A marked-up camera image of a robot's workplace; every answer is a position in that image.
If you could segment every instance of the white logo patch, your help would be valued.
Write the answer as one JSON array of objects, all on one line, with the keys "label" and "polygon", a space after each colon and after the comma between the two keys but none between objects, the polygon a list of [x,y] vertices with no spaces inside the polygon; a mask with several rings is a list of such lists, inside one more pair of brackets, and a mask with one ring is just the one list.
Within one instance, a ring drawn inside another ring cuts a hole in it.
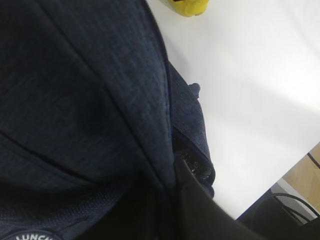
[{"label": "white logo patch", "polygon": [[12,234],[5,240],[61,240],[61,238],[46,231],[29,231]]}]

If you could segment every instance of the white table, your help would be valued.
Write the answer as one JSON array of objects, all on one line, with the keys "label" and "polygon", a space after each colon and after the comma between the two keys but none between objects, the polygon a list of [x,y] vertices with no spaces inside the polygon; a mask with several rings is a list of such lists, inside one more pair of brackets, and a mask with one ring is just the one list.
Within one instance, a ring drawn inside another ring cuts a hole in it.
[{"label": "white table", "polygon": [[239,217],[320,141],[320,1],[148,0],[169,59],[201,85],[214,200]]}]

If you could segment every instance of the yellow object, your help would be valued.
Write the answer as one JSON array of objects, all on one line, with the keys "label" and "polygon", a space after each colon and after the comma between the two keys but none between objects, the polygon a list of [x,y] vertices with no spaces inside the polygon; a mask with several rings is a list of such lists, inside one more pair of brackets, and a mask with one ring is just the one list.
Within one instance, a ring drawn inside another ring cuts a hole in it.
[{"label": "yellow object", "polygon": [[174,10],[185,17],[203,14],[209,0],[168,0]]}]

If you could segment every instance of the wooden surface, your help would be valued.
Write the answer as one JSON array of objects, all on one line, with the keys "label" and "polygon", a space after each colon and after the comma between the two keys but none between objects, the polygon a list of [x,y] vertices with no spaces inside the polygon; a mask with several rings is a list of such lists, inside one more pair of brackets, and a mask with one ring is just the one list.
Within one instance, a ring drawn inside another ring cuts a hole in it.
[{"label": "wooden surface", "polygon": [[[310,154],[320,163],[320,144]],[[283,178],[320,211],[320,169],[308,156],[299,161]]]}]

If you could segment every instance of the cable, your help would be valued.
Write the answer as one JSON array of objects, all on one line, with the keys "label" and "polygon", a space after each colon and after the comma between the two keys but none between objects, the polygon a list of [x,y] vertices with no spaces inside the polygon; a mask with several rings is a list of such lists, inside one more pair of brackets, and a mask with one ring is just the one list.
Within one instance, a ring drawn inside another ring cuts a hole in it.
[{"label": "cable", "polygon": [[311,161],[320,169],[320,164],[315,160],[315,158],[310,154],[310,152],[307,153],[307,156],[311,159]]},{"label": "cable", "polygon": [[310,209],[314,213],[314,215],[316,215],[317,218],[320,217],[320,214],[309,203],[307,203],[306,201],[302,200],[301,198],[299,198],[297,196],[294,196],[294,195],[291,195],[288,193],[272,193],[271,196],[272,197],[287,197],[287,198],[297,200],[300,203],[303,203],[308,209]]},{"label": "cable", "polygon": [[270,199],[270,198],[273,198],[273,197],[287,197],[287,198],[291,198],[291,199],[294,199],[294,200],[297,200],[299,202],[301,202],[302,204],[304,204],[308,209],[310,209],[315,215],[317,218],[320,217],[320,214],[310,205],[308,204],[306,201],[302,200],[301,198],[297,197],[297,196],[294,196],[294,195],[291,195],[291,194],[288,194],[288,193],[271,193],[270,195],[266,196],[265,198],[263,198],[255,207],[255,209],[253,210],[253,214],[252,214],[252,217],[251,217],[251,224],[250,224],[250,227],[251,229],[253,229],[253,226],[254,226],[254,220],[255,220],[255,215],[256,215],[256,211],[257,209],[260,207],[261,204],[263,204],[266,200]]},{"label": "cable", "polygon": [[307,223],[310,223],[310,220],[304,216],[303,214],[301,214],[300,212],[292,209],[291,207],[288,207],[286,205],[283,205],[284,209],[287,210],[294,218],[298,219],[297,216],[299,216],[300,218],[304,219]]}]

